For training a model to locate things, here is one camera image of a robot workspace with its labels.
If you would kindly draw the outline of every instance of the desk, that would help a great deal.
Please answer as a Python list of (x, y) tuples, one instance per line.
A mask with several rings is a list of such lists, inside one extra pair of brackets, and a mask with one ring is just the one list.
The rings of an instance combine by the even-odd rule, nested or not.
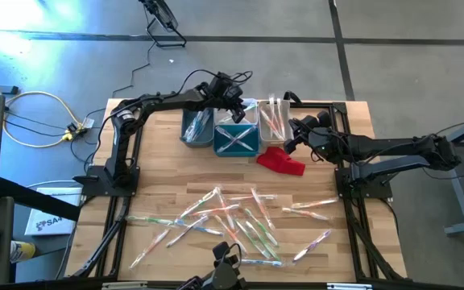
[[(120, 101), (109, 100), (106, 116)], [(346, 107), (352, 133), (373, 137), (367, 103), (350, 101), (346, 102)], [(292, 109), (292, 116), (301, 118), (307, 114), (316, 115), (317, 112), (317, 109)], [(215, 184), (223, 186), (226, 197), (250, 195), (250, 187), (257, 186), (261, 194), (279, 196), (276, 201), (267, 203), (267, 207), (277, 228), (275, 235), (280, 243), (278, 253), (282, 259), (292, 259), (324, 230), (332, 228), (333, 231), (330, 237), (295, 266), (274, 268), (242, 265), (240, 271), (246, 281), (355, 281), (345, 210), (341, 202), (314, 210), (330, 216), (331, 223), (282, 213), (280, 210), (281, 207), (290, 206), (293, 202), (336, 197), (332, 164), (315, 164), (309, 156), (309, 148), (303, 145), (292, 154), (293, 159), (306, 164), (303, 176), (272, 172), (258, 165), (255, 158), (219, 158), (213, 153), (212, 147), (187, 148), (180, 142), (180, 122), (179, 110), (154, 113), (148, 119), (143, 129), (138, 160), (141, 178), (137, 193), (132, 198), (130, 215), (152, 214), (154, 217), (173, 219), (210, 191)], [(96, 164), (104, 164), (110, 156), (112, 139), (113, 129), (108, 122), (101, 134), (101, 148), (94, 159)], [(107, 197), (95, 197), (83, 207), (68, 259), (67, 275), (79, 269), (99, 244), (108, 203)], [(254, 214), (262, 220), (254, 203), (247, 201), (242, 205), (255, 209)], [(367, 199), (366, 207), (375, 245), (394, 269), (402, 276), (406, 276), (391, 212), (378, 200)], [(206, 222), (205, 226), (219, 228), (214, 220)], [(190, 232), (175, 246), (167, 249), (164, 244), (174, 238), (179, 231), (172, 230), (164, 242), (156, 247), (134, 271), (130, 271), (128, 266), (151, 242), (153, 236), (160, 232), (160, 229), (158, 226), (139, 222), (128, 223), (119, 280), (185, 281), (195, 275), (203, 276), (213, 270), (212, 248), (221, 242), (222, 238)], [(249, 257), (260, 259), (261, 255), (256, 253), (251, 244), (243, 238), (240, 239), (252, 253)], [(114, 253), (113, 243), (110, 244), (109, 249), (107, 267), (111, 264)], [(363, 254), (362, 247), (361, 252), (362, 259), (365, 260), (363, 269), (368, 272), (366, 255)]]

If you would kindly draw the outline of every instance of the metal bracket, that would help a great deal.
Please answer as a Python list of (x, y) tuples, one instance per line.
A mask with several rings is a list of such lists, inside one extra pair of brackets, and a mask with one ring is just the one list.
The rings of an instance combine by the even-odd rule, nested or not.
[(327, 283), (328, 290), (371, 290), (370, 284)]
[(346, 114), (346, 104), (344, 102), (333, 102), (332, 107), (342, 114)]
[(73, 179), (84, 185), (82, 194), (89, 197), (133, 197), (139, 182), (140, 167), (130, 170), (130, 182), (115, 185), (105, 171), (105, 166), (91, 166), (87, 176), (75, 176)]
[(351, 169), (336, 168), (334, 176), (336, 177), (336, 188), (340, 198), (391, 198), (393, 197), (392, 188), (387, 181), (391, 175), (377, 176), (366, 183), (351, 184)]
[(147, 281), (104, 283), (101, 290), (140, 290), (147, 289)]

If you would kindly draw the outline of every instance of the yellow object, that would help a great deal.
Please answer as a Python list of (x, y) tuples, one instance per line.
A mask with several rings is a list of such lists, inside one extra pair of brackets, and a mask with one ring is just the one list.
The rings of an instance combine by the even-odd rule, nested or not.
[(33, 258), (35, 245), (29, 242), (12, 241), (10, 244), (10, 261), (22, 262)]

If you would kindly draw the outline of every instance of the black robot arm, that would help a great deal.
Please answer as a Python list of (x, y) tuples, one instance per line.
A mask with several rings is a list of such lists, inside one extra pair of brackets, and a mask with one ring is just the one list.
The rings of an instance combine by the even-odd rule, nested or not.
[[(330, 128), (330, 116), (326, 112), (317, 118), (307, 116), (289, 121), (294, 139), (284, 143), (290, 154), (296, 145), (303, 143), (311, 148), (319, 160), (333, 164), (349, 162), (350, 167), (342, 171), (346, 186), (365, 184), (387, 175), (414, 168), (430, 168), (448, 171), (461, 163), (454, 145), (444, 136), (427, 135), (409, 139), (371, 139), (364, 135), (344, 134)], [(376, 156), (403, 156), (378, 163), (369, 163)]]

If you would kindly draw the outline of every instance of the gray floor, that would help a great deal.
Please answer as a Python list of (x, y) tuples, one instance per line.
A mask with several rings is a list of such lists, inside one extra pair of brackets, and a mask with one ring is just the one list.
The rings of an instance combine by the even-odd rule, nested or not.
[[(336, 3), (345, 37), (464, 39), (464, 1)], [(190, 4), (170, 0), (168, 4), (187, 35), (334, 37), (325, 0), (194, 0)], [(19, 11), (36, 13), (22, 17)], [(0, 5), (0, 29), (143, 35), (145, 24), (139, 4), (131, 0), (30, 0)], [(131, 70), (145, 63), (149, 45), (0, 35), (0, 84), (57, 94), (83, 118), (104, 107), (114, 89), (128, 85)], [(346, 56), (355, 99), (368, 101), (377, 137), (424, 135), (464, 121), (464, 46), (352, 44), (346, 45)], [(247, 97), (290, 89), (304, 99), (346, 100), (333, 43), (191, 42), (185, 50), (154, 48), (151, 67), (138, 71), (135, 87), (116, 97), (177, 89), (196, 68), (253, 70), (254, 77), (243, 87)], [(208, 79), (200, 75), (188, 85)], [(59, 105), (45, 97), (23, 99), (14, 108), (45, 122), (61, 126), (70, 122)], [(101, 115), (95, 117), (101, 121)], [(16, 128), (12, 132), (31, 142), (51, 141)], [(83, 142), (74, 145), (82, 156), (92, 150)], [(38, 151), (3, 137), (0, 175), (5, 178), (30, 184), (82, 172), (67, 143)], [(462, 222), (450, 182), (431, 180), (416, 170), (400, 174), (391, 186), (409, 276), (464, 286), (464, 234), (447, 238), (443, 233), (445, 226)], [(25, 209), (16, 213), (16, 221), (26, 221)], [(51, 279), (60, 253), (19, 264), (18, 281)]]

